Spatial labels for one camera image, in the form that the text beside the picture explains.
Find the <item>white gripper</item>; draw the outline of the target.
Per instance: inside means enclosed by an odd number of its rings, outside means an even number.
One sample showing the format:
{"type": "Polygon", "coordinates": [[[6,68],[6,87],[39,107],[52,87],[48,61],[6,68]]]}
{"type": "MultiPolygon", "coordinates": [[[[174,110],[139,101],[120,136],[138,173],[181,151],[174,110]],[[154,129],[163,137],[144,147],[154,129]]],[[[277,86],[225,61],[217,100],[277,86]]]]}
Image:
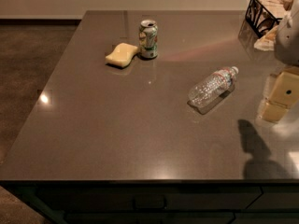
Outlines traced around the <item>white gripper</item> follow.
{"type": "MultiPolygon", "coordinates": [[[[291,10],[279,23],[275,56],[285,64],[299,65],[299,0],[293,2],[291,10]]],[[[261,119],[277,123],[298,101],[298,75],[287,71],[270,75],[264,87],[261,119]]]]}

